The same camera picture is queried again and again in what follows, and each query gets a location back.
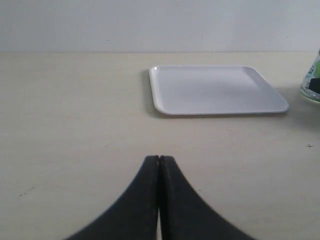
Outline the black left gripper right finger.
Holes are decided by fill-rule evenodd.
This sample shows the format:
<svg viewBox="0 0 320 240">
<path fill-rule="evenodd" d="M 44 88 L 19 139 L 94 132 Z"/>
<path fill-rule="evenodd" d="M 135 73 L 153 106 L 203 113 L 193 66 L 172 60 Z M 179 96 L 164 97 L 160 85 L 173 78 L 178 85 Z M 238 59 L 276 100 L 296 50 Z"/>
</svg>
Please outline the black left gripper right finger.
<svg viewBox="0 0 320 240">
<path fill-rule="evenodd" d="M 159 159 L 163 240 L 252 240 L 214 211 L 193 189 L 172 156 Z"/>
</svg>

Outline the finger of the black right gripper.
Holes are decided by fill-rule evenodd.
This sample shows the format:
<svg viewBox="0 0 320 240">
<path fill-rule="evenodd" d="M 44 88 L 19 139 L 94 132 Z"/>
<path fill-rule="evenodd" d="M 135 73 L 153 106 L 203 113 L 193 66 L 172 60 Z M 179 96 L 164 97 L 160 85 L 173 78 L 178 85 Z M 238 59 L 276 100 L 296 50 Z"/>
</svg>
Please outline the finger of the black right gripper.
<svg viewBox="0 0 320 240">
<path fill-rule="evenodd" d="M 308 89 L 314 93 L 320 93 L 320 78 L 311 78 L 309 81 Z"/>
</svg>

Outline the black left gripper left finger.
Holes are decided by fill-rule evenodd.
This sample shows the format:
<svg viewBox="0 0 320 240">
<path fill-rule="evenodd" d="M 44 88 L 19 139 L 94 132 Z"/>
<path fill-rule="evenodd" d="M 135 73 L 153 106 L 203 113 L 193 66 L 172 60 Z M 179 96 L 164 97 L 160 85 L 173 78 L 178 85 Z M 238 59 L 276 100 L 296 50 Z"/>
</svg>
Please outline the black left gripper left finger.
<svg viewBox="0 0 320 240">
<path fill-rule="evenodd" d="M 155 240 L 159 157 L 147 156 L 136 176 L 102 215 L 69 240 Z"/>
</svg>

